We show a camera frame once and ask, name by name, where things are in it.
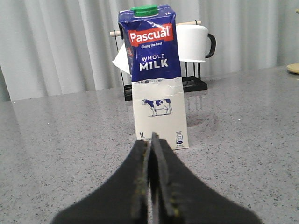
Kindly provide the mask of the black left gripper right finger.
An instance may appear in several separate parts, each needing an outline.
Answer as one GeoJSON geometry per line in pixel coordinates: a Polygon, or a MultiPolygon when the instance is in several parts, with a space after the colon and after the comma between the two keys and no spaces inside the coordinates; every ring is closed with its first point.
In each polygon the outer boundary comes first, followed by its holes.
{"type": "Polygon", "coordinates": [[[260,224],[252,211],[197,178],[166,140],[152,134],[150,184],[156,224],[260,224]]]}

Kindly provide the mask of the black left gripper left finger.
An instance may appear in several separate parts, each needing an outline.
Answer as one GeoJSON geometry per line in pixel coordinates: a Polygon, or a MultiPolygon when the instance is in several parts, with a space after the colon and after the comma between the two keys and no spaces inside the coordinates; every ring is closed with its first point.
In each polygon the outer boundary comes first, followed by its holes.
{"type": "Polygon", "coordinates": [[[150,147],[137,140],[125,161],[96,191],[59,212],[54,224],[148,223],[150,147]]]}

